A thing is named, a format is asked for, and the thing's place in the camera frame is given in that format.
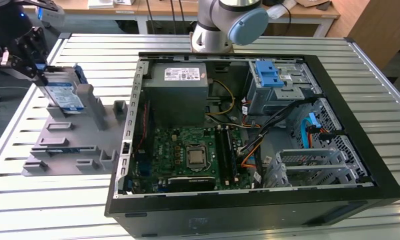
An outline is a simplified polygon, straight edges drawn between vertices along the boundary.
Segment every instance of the sticker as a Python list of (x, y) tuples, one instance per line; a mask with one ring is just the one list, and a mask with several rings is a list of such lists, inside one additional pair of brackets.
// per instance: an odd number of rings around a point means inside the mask
[(116, 14), (134, 14), (133, 11), (114, 11)]
[(253, 174), (253, 178), (255, 180), (261, 183), (261, 175), (259, 174), (259, 172), (256, 171), (255, 174)]
[(336, 19), (339, 16), (336, 15), (321, 15), (321, 18), (324, 19)]
[(209, 219), (207, 217), (203, 218), (191, 218), (188, 220), (188, 227), (192, 230), (199, 230), (199, 229), (204, 229), (205, 227), (209, 226)]
[(269, 164), (273, 158), (271, 156), (265, 156), (264, 160), (261, 161), (263, 164)]
[(69, 82), (49, 82), (45, 88), (64, 112), (78, 112), (84, 109), (80, 98), (74, 94), (74, 87)]
[(46, 149), (45, 150), (48, 153), (62, 153), (64, 151), (60, 149)]
[(164, 81), (200, 81), (200, 68), (169, 67), (164, 70)]
[(243, 113), (243, 115), (248, 115), (248, 107), (247, 106), (243, 106), (241, 107), (241, 113)]
[(292, 80), (291, 75), (280, 75), (281, 80)]

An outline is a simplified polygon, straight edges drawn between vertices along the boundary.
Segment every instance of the blue clip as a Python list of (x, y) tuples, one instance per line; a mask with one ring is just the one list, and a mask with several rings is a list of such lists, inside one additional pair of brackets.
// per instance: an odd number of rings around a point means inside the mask
[(279, 70), (272, 61), (256, 61), (256, 71), (263, 87), (283, 87), (285, 83), (280, 80)]
[(255, 165), (255, 157), (253, 156), (248, 157), (245, 164), (253, 164)]

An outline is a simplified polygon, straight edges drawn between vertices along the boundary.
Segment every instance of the blue and white component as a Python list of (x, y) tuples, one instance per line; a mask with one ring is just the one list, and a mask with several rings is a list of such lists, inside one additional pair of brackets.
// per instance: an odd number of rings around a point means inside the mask
[(76, 95), (76, 88), (70, 82), (49, 82), (45, 89), (65, 113), (82, 111), (85, 107)]

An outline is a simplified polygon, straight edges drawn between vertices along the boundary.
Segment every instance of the metal table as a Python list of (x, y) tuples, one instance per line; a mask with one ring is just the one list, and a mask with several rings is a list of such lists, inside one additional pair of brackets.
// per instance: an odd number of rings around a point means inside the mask
[[(57, 40), (49, 64), (84, 68), (104, 104), (128, 100), (138, 51), (187, 52), (173, 35), (73, 34)], [(355, 43), (341, 38), (263, 37), (237, 53), (317, 55), (400, 184), (400, 93)], [(110, 175), (34, 176), (20, 172), (45, 123), (46, 99), (32, 86), (0, 139), (0, 239), (128, 239), (104, 217)], [(397, 239), (400, 201), (327, 227), (189, 236), (183, 239)]]

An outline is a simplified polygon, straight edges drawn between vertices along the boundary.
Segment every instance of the table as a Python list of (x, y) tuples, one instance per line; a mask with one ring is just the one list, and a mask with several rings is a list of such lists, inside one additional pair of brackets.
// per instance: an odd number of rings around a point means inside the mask
[[(349, 108), (400, 184), (400, 93), (355, 43), (341, 38), (261, 37), (233, 46), (236, 53), (317, 55)], [(72, 34), (61, 38), (48, 62), (78, 63), (104, 104), (129, 100), (137, 54), (188, 52), (184, 35)], [(21, 176), (22, 164), (48, 117), (48, 104), (34, 86), (0, 139), (0, 239), (126, 240), (104, 217), (110, 175)], [(340, 223), (315, 228), (235, 232), (184, 237), (253, 240), (400, 240), (400, 201), (368, 209)]]
[[(54, 0), (65, 11), (68, 19), (84, 20), (136, 20), (140, 34), (148, 34), (146, 22), (149, 19), (148, 6), (145, 0), (136, 0), (133, 5), (114, 5), (114, 8), (88, 9), (88, 0)], [(181, 8), (173, 0), (176, 19), (181, 20)], [(149, 0), (152, 19), (156, 21), (172, 21), (171, 0)], [(184, 16), (187, 21), (197, 21), (197, 2), (191, 0), (181, 1)], [(32, 6), (25, 6), (28, 13), (34, 12)], [(317, 24), (313, 33), (315, 37), (325, 37), (332, 22), (340, 17), (339, 12), (331, 6), (327, 11), (317, 10), (315, 7), (296, 5), (291, 9), (293, 24)], [(269, 19), (269, 23), (288, 23), (289, 15), (285, 14), (276, 20)]]
[[(138, 33), (146, 34), (146, 21), (149, 19), (146, 0), (137, 0), (136, 20)], [(156, 21), (172, 21), (171, 0), (149, 0), (152, 19)], [(183, 0), (181, 8), (185, 21), (197, 21), (199, 4), (195, 0)], [(173, 0), (173, 9), (176, 20), (181, 21), (181, 8), (177, 0)], [(340, 17), (339, 12), (331, 6), (327, 11), (316, 9), (316, 7), (303, 7), (297, 4), (291, 10), (292, 24), (317, 24), (319, 27), (313, 33), (313, 37), (325, 37), (329, 31), (332, 22)], [(284, 14), (279, 19), (268, 19), (269, 23), (287, 24), (289, 22), (289, 14)]]

